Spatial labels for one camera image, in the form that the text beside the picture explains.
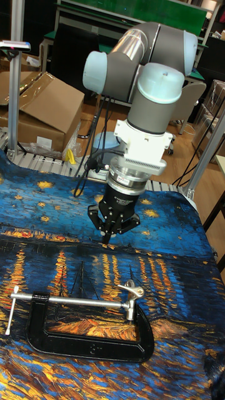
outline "metal pole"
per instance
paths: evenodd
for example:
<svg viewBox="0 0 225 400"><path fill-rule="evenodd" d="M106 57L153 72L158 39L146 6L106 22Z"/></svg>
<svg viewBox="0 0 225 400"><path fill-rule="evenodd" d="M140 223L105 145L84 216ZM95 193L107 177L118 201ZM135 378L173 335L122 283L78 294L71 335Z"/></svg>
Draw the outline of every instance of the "metal pole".
<svg viewBox="0 0 225 400"><path fill-rule="evenodd" d="M205 35L204 35L204 39L203 39L203 41L202 41L202 45L203 45L203 46L206 45L207 39L208 39L208 37L209 37L209 33L211 32L211 28L212 28L212 26L213 26L213 23L214 23L214 21L215 21L215 18L216 18L216 15L217 15L218 11L219 11L219 8L220 8L220 4L217 3L217 4L216 4L216 7L215 7L215 9L214 9L214 11L213 11L213 14L212 14L212 16L211 16L211 19L210 19L210 21L209 21L208 27L207 27L207 29L206 29L206 33L205 33ZM196 61L195 61L195 63L194 63L194 67L195 67L195 68L198 67L198 63L199 63L199 61L200 61L200 58L201 58L201 55L202 55L203 51L204 51L204 49L199 50L199 54L197 55Z"/></svg>
<svg viewBox="0 0 225 400"><path fill-rule="evenodd" d="M206 169L207 165L209 164L223 134L225 132L225 110L222 112L221 117L216 125L216 128L204 150L202 156L197 164L197 167L194 170L194 173L188 182L187 186L184 188L184 195L187 196L189 199L193 200L194 197L194 190L200 181L204 170Z"/></svg>
<svg viewBox="0 0 225 400"><path fill-rule="evenodd" d="M12 0L11 40L23 41L25 0ZM13 161L18 145L19 84L21 75L21 51L10 62L9 120L7 156Z"/></svg>
<svg viewBox="0 0 225 400"><path fill-rule="evenodd" d="M11 298L16 301L25 300L31 301L33 295L30 293L17 293L13 292L11 294ZM92 307L105 307L105 308L124 308L128 310L129 305L126 303L121 303L119 301L107 301L107 300L92 300L92 299L76 299L75 297L59 297L59 296L50 296L48 301L50 303L56 304L73 304L77 306L92 306Z"/></svg>

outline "yellow object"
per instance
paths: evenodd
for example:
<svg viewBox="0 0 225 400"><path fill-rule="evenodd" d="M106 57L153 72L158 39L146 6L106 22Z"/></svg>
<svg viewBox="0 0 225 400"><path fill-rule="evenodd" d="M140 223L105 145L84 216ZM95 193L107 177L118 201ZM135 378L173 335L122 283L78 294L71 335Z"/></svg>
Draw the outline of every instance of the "yellow object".
<svg viewBox="0 0 225 400"><path fill-rule="evenodd" d="M71 149L67 150L65 161L69 161L72 165L76 163Z"/></svg>

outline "plastic bag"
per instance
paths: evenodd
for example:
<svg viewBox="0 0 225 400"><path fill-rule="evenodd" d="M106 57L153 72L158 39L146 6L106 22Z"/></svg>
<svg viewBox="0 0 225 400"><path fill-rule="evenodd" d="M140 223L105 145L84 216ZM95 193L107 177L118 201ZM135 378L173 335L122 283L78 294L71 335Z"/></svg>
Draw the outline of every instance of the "plastic bag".
<svg viewBox="0 0 225 400"><path fill-rule="evenodd" d="M52 157L58 160L62 159L62 153L60 151L52 150L49 147L44 147L38 143L20 143L20 144L23 146L24 150L26 150L28 153L33 153L38 156Z"/></svg>
<svg viewBox="0 0 225 400"><path fill-rule="evenodd" d="M68 149L72 150L74 157L79 157L81 155L82 147L81 147L80 143L77 143L78 131L79 131L80 127L81 127L81 122L79 122L79 124L77 125L76 130L74 131L69 142L67 143L66 147L64 148L64 150L62 152L62 160L65 160L66 152Z"/></svg>

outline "black cable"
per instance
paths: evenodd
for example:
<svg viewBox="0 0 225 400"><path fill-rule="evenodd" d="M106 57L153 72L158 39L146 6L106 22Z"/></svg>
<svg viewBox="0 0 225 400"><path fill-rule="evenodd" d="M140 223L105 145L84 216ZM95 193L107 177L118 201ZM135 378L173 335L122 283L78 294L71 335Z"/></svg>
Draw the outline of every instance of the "black cable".
<svg viewBox="0 0 225 400"><path fill-rule="evenodd" d="M221 141L221 143L217 146L217 149L214 151L214 153L213 153L213 155L212 155L212 157L210 158L210 161L209 162L211 162L212 161L212 159L213 159L213 157L215 157L215 155L217 154L217 152L219 151L219 149L221 148L221 146L222 146L222 144L223 144L223 142L224 142L224 140L225 140L225 137L223 138L223 140ZM190 173L194 168L196 168L196 166L198 165L198 163L192 168L192 169L190 169L190 171L189 172L187 172L187 174L188 173ZM188 179L187 181L185 181L184 183L181 183L180 184L180 186L183 186L183 185L185 185L186 183L188 183L189 182L189 180L190 179Z"/></svg>
<svg viewBox="0 0 225 400"><path fill-rule="evenodd" d="M27 154L27 151L25 150L25 148L22 146L22 144L20 144L20 142L17 142L17 145L21 148L21 150L25 153L25 155Z"/></svg>
<svg viewBox="0 0 225 400"><path fill-rule="evenodd" d="M113 154L118 154L119 156L123 156L123 155L124 155L124 153L123 153L122 151L113 151L113 150L107 150L107 149L105 149L105 150L102 150L100 153L96 154L96 155L95 155L94 157L92 157L91 159L89 159L89 161L95 160L101 153L113 153ZM78 181L77 181L76 188L75 188L75 190L74 190L74 197L75 197L75 198L78 198L78 197L83 193L83 190L84 190L85 185L86 185L86 180L87 180L87 178L88 178L88 172L90 171L90 169L94 169L94 168L92 168L91 165L88 166L87 169L86 169L86 170L83 172L83 174L81 175L81 177L79 177L79 179L78 179ZM79 192L77 193L77 191L78 191L78 189L79 189L79 187L80 187L82 181L84 181L84 182L83 182L83 185L82 185L82 188L81 188L81 189L79 190Z"/></svg>
<svg viewBox="0 0 225 400"><path fill-rule="evenodd" d="M106 130L107 130L107 123L110 120L112 115L113 115L113 111L111 111L111 113L110 113L110 115L109 115L109 117L108 117L108 119L106 121ZM99 142L98 142L98 145L97 145L97 149L92 153L92 155L95 154L99 150L99 146L100 146L100 143L101 143L101 138L102 138L103 132L104 132L104 127L102 128L102 131L101 131L101 134L100 134L100 138L99 138Z"/></svg>
<svg viewBox="0 0 225 400"><path fill-rule="evenodd" d="M97 126L97 123L98 123L98 120L99 120L101 111L102 111L102 109L103 109L103 105L104 105L105 99L106 99L106 98L104 97L104 99L102 100L102 104L101 104L101 106L100 106L100 108L99 108L99 111L98 111L98 113L97 113L96 121L95 121L95 123L93 124L92 131L91 131L91 133L90 133L90 136L89 136L88 142L87 142L87 146L86 146L85 151L84 151L84 155L83 155L83 157L82 157L82 159L81 159L81 162L80 162L80 165L79 165L79 167L78 167L78 169L77 169L77 171L76 171L76 173L75 173L75 176L74 176L75 178L78 176L78 174L79 174L79 172L80 172L80 170L81 170L81 166L83 165L84 158L85 158L85 156L86 156L86 154L87 154L88 147L89 147L89 144L90 144L90 142L91 142L91 138L94 136L94 133L95 133L95 130L96 130L96 126Z"/></svg>
<svg viewBox="0 0 225 400"><path fill-rule="evenodd" d="M196 168L197 165L198 165L198 162L197 162L197 164L195 164L195 166L192 167L189 171L185 172L185 174L183 174L183 177L184 177L185 175L188 175L189 173L191 173L191 171L193 171L193 169ZM174 185L178 180L179 180L179 177L173 182L173 185Z"/></svg>
<svg viewBox="0 0 225 400"><path fill-rule="evenodd" d="M107 129L107 120L108 120L110 103L111 103L111 98L109 97L109 100L108 100L108 103L107 103L107 107L106 107L102 150L105 150L105 148L106 148L106 129ZM101 156L101 163L103 163L103 157L104 157L104 154L102 154L102 156Z"/></svg>
<svg viewBox="0 0 225 400"><path fill-rule="evenodd" d="M183 174L182 174L179 178L177 178L177 179L172 183L172 185L174 185L177 181L179 181L178 184L177 184L177 187L178 187L178 186L180 185L180 183L181 183L183 177L184 177L186 174L190 173L190 172L193 170L193 169L191 169L190 171L187 172L187 170L188 170L188 168L190 167L190 165L191 165L191 163L192 163L192 161L193 161L195 155L197 154L197 151L198 151L200 145L202 144L202 142L203 142L204 138L206 137L208 131L210 130L211 126L213 125L214 120L217 118L218 112L219 112L219 110L221 109L224 100L225 100L225 97L224 97L224 99L222 100L222 102L221 102L221 104L220 104L220 106L219 106L219 108L218 108L218 110L217 110L215 116L213 117L212 121L210 122L209 126L207 127L207 129L206 129L204 135L202 136L202 138L201 138L199 144L197 145L197 148L196 148L196 150L195 150L195 152L194 152L194 154L193 154L193 156L192 156L190 162L188 163L187 167L185 168Z"/></svg>

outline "cloth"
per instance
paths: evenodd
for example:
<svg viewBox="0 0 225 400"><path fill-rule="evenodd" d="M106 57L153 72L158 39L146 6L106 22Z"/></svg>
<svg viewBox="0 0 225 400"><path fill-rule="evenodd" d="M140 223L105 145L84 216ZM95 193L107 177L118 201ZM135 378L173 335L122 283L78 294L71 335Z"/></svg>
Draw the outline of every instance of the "cloth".
<svg viewBox="0 0 225 400"><path fill-rule="evenodd" d="M141 225L104 247L87 214L104 184L88 182L75 199L74 179L22 169L3 152L0 184L2 399L224 398L224 285L198 214L181 194L145 192L136 208ZM15 285L25 293L125 301L117 285L129 278L145 290L138 304L154 334L154 353L143 364L36 352L26 341L23 301L16 303L11 335L4 335ZM110 314L103 327L104 315L96 322L91 311L81 314L87 334L109 338L112 318L123 318ZM54 307L50 329L53 322L73 332L78 310Z"/></svg>

